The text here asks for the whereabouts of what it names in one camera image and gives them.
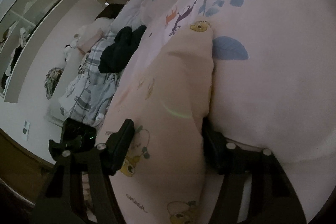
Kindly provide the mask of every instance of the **bed sheet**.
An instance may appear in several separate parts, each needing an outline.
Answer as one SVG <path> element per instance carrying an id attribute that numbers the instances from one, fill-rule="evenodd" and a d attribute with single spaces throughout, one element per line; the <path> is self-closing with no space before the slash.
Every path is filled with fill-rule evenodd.
<path id="1" fill-rule="evenodd" d="M 145 0 L 147 30 L 111 108 L 198 15 L 215 34 L 211 122 L 232 140 L 271 149 L 311 220 L 336 184 L 336 0 Z"/>

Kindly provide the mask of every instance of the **cartoon character eye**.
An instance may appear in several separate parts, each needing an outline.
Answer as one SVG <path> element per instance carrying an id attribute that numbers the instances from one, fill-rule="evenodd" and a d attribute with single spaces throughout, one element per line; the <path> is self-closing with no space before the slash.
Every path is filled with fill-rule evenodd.
<path id="1" fill-rule="evenodd" d="M 176 217 L 176 218 L 183 218 L 183 217 L 184 217 L 184 214 L 176 214 L 175 217 Z"/>
<path id="2" fill-rule="evenodd" d="M 129 173 L 131 173 L 132 175 L 134 174 L 134 167 L 132 166 L 132 165 L 128 165 L 128 167 L 127 167 L 127 170 L 128 170 L 128 172 Z"/>

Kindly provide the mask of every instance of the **electrical outlet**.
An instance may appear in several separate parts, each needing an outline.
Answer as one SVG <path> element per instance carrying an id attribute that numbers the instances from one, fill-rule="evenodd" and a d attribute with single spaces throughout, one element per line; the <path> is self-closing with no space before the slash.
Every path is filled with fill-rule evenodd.
<path id="1" fill-rule="evenodd" d="M 22 138 L 25 141 L 28 140 L 29 127 L 30 127 L 30 122 L 25 121 L 25 125 L 23 126 L 23 130 L 22 130 Z"/>

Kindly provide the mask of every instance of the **metal screw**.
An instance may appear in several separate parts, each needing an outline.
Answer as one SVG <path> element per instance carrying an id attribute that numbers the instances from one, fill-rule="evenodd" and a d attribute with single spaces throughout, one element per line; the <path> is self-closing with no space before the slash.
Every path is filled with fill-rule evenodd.
<path id="1" fill-rule="evenodd" d="M 71 155 L 71 152 L 69 150 L 64 150 L 63 153 L 62 153 L 62 156 L 63 157 L 69 157 Z"/>
<path id="2" fill-rule="evenodd" d="M 262 153 L 263 153 L 265 156 L 271 156 L 271 155 L 272 155 L 272 151 L 269 150 L 269 149 L 264 149 L 264 150 L 262 151 Z"/>
<path id="3" fill-rule="evenodd" d="M 235 149 L 235 148 L 236 148 L 236 145 L 235 145 L 234 143 L 227 143 L 227 144 L 226 144 L 226 147 L 227 147 L 228 149 Z"/>
<path id="4" fill-rule="evenodd" d="M 104 144 L 104 143 L 97 144 L 97 149 L 98 150 L 104 150 L 105 148 L 106 148 L 106 144 Z"/>

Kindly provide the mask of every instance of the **brown wooden surface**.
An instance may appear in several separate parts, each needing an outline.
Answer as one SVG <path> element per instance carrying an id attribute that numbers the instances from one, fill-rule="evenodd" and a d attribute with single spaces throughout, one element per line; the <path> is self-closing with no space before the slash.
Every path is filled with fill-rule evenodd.
<path id="1" fill-rule="evenodd" d="M 0 129 L 0 178 L 35 203 L 53 165 L 21 147 Z"/>

